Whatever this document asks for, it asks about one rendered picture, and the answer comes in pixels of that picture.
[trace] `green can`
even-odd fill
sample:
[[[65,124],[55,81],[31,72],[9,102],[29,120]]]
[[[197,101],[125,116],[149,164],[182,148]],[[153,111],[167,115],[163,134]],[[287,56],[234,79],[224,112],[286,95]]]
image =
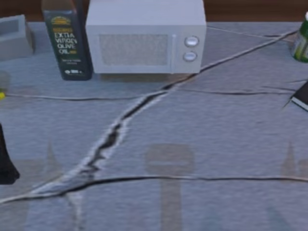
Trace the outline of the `green can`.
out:
[[[297,33],[296,40],[291,49],[291,54],[296,60],[308,63],[308,12]]]

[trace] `white microwave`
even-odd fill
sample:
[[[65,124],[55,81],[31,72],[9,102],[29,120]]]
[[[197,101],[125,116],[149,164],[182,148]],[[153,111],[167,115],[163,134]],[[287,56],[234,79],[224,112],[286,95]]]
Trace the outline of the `white microwave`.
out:
[[[204,3],[91,0],[86,32],[95,73],[199,73]]]

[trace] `yellow logo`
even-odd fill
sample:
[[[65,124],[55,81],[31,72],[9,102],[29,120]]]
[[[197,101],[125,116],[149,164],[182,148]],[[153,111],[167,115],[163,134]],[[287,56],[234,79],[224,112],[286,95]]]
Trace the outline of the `yellow logo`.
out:
[[[55,17],[51,20],[51,23],[53,25],[70,25],[71,24],[71,20],[69,20],[68,18],[64,18],[61,16]]]

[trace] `microwave door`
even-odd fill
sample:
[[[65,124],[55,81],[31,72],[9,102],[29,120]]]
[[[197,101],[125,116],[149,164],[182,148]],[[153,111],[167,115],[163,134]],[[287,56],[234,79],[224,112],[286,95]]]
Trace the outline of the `microwave door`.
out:
[[[171,38],[171,54],[170,54],[170,73],[175,73],[177,35],[173,34]]]

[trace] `microwave handle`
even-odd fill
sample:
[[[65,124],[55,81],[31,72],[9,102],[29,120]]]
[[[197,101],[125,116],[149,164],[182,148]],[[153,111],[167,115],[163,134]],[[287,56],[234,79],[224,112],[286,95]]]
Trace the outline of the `microwave handle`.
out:
[[[176,59],[176,45],[177,45],[177,35],[172,35],[171,44],[171,74],[174,74],[175,70],[175,59]]]

